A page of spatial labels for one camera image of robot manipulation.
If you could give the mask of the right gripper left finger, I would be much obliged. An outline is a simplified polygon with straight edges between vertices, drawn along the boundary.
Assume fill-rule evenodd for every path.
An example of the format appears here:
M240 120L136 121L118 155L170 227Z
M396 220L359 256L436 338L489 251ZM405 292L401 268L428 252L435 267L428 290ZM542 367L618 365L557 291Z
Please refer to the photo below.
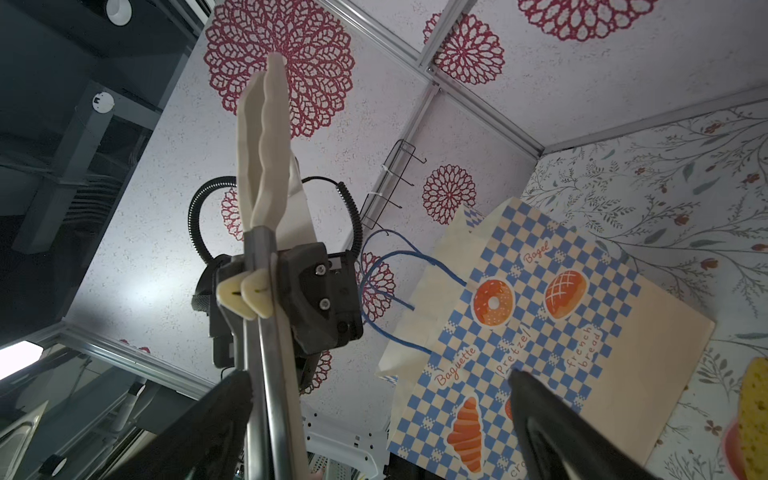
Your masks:
M236 371L109 479L232 479L252 412L248 373Z

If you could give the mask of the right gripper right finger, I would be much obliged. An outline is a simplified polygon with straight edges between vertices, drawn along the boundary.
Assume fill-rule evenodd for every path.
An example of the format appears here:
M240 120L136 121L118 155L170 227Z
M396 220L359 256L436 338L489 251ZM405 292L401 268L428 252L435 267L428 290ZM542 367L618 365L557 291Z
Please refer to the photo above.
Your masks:
M508 377L515 433L530 479L652 479L528 372Z

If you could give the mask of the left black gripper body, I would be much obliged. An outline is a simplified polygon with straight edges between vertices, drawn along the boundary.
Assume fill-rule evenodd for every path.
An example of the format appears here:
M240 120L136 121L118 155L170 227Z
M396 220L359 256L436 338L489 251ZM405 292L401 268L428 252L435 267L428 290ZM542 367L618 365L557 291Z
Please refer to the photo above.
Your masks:
M355 263L362 241L348 250L329 254L321 243L310 243L278 254L277 293L288 315L293 337L299 391L309 393L323 382L321 363L332 349L341 348L363 335L362 307ZM219 255L206 264L191 307L209 319L213 341L213 364L219 369L235 366L231 323L216 305L218 271L232 263L230 255Z

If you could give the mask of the blue checkered paper bag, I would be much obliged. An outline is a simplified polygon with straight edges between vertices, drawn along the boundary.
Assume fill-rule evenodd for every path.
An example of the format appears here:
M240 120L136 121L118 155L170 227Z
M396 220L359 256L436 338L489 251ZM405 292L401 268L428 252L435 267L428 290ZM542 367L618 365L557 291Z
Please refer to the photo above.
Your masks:
M460 207L380 362L389 451L445 479L526 475L508 376L530 373L633 460L648 460L713 322L512 198Z

